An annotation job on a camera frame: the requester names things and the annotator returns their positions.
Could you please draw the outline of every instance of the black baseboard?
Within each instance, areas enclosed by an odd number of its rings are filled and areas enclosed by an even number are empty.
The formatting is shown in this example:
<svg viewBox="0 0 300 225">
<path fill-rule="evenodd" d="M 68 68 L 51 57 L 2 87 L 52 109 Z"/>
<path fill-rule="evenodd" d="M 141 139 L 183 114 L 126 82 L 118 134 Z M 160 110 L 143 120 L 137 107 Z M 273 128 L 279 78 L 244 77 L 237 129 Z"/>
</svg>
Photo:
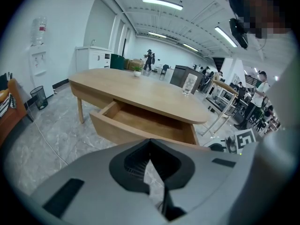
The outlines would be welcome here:
<svg viewBox="0 0 300 225">
<path fill-rule="evenodd" d="M 64 84 L 67 84 L 69 82 L 69 80 L 68 79 L 65 79 L 65 80 L 63 80 L 63 81 L 61 81 L 61 82 L 58 82 L 58 83 L 56 83 L 56 84 L 54 84 L 52 87 L 53 87 L 53 89 L 56 89 L 56 88 L 59 88 L 60 86 L 62 86 L 62 85 L 64 85 Z M 27 101 L 27 103 L 24 103 L 24 106 L 25 106 L 25 109 L 27 110 L 28 109 L 28 106 L 31 106 L 32 104 L 34 104 L 34 98 L 32 97 L 31 99 L 29 99 L 28 101 Z"/>
<path fill-rule="evenodd" d="M 62 80 L 61 82 L 58 82 L 58 83 L 54 84 L 52 87 L 53 87 L 53 89 L 57 89 L 57 88 L 59 88 L 60 86 L 65 85 L 65 84 L 68 83 L 68 82 L 69 82 L 69 80 L 68 80 L 68 79 L 65 79 L 65 80 Z"/>
</svg>

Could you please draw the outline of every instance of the dark gray counter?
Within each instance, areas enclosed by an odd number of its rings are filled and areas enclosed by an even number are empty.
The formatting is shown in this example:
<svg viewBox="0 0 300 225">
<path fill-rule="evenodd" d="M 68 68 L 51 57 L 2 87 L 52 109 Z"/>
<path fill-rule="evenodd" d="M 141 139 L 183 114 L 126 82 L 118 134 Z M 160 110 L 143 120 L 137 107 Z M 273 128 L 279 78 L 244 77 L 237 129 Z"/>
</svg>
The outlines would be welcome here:
<svg viewBox="0 0 300 225">
<path fill-rule="evenodd" d="M 190 67 L 176 65 L 174 69 L 173 76 L 171 78 L 170 84 L 176 85 L 178 87 L 183 87 L 184 82 L 186 81 L 189 74 L 196 75 L 198 78 L 196 80 L 196 83 L 191 91 L 192 94 L 195 93 L 196 89 L 199 87 L 199 83 L 203 78 L 203 74 L 200 72 L 197 72 L 196 70 L 193 70 Z"/>
</svg>

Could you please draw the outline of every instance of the houndstooth blanket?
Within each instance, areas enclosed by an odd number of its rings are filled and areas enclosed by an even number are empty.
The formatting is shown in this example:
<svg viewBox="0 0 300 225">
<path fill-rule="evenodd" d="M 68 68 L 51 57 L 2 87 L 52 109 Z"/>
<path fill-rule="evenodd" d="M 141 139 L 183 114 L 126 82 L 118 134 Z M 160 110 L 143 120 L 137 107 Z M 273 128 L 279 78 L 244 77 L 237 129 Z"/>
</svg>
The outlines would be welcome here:
<svg viewBox="0 0 300 225">
<path fill-rule="evenodd" d="M 5 73 L 0 76 L 0 91 L 8 88 L 8 81 L 12 78 L 12 73 Z M 5 114 L 9 107 L 16 108 L 15 98 L 11 93 L 9 93 L 4 102 L 0 104 L 0 118 Z"/>
</svg>

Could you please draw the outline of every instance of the open drawer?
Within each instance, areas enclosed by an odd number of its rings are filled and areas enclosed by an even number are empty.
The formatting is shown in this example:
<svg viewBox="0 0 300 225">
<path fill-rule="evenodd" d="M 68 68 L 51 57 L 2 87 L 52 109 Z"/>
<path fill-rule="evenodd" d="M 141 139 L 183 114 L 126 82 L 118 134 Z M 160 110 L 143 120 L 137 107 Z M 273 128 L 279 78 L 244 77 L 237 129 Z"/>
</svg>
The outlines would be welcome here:
<svg viewBox="0 0 300 225">
<path fill-rule="evenodd" d="M 119 101 L 113 101 L 90 117 L 98 135 L 116 143 L 145 138 L 164 139 L 190 146 L 199 145 L 192 124 L 178 121 Z"/>
</svg>

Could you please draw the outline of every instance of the ceiling fixture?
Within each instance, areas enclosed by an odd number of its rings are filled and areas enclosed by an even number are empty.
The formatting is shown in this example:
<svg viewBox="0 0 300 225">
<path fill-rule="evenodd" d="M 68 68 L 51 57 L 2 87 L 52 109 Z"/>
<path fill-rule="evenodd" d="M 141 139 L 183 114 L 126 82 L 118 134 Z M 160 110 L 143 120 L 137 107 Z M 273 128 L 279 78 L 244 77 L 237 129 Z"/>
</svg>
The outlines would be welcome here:
<svg viewBox="0 0 300 225">
<path fill-rule="evenodd" d="M 170 8 L 174 8 L 177 10 L 182 10 L 183 6 L 173 3 L 173 2 L 168 2 L 168 1 L 164 1 L 164 0 L 142 0 L 143 2 L 147 2 L 147 3 L 154 3 L 154 4 L 159 4 L 159 5 L 163 5 L 163 6 L 167 6 Z"/>
<path fill-rule="evenodd" d="M 193 47 L 191 47 L 191 46 L 189 46 L 189 45 L 187 45 L 187 44 L 183 44 L 183 45 L 186 46 L 186 47 L 188 47 L 188 48 L 190 48 L 190 49 L 192 49 L 192 50 L 194 50 L 194 51 L 196 51 L 196 52 L 198 52 L 197 49 L 195 49 L 195 48 L 193 48 Z"/>
<path fill-rule="evenodd" d="M 160 34 L 157 34 L 157 33 L 154 33 L 154 32 L 148 32 L 148 33 L 151 34 L 151 35 L 154 35 L 154 36 L 161 37 L 161 38 L 166 38 L 166 36 L 160 35 Z"/>
<path fill-rule="evenodd" d="M 215 30 L 221 34 L 233 47 L 238 47 L 236 43 L 220 27 L 215 27 Z"/>
</svg>

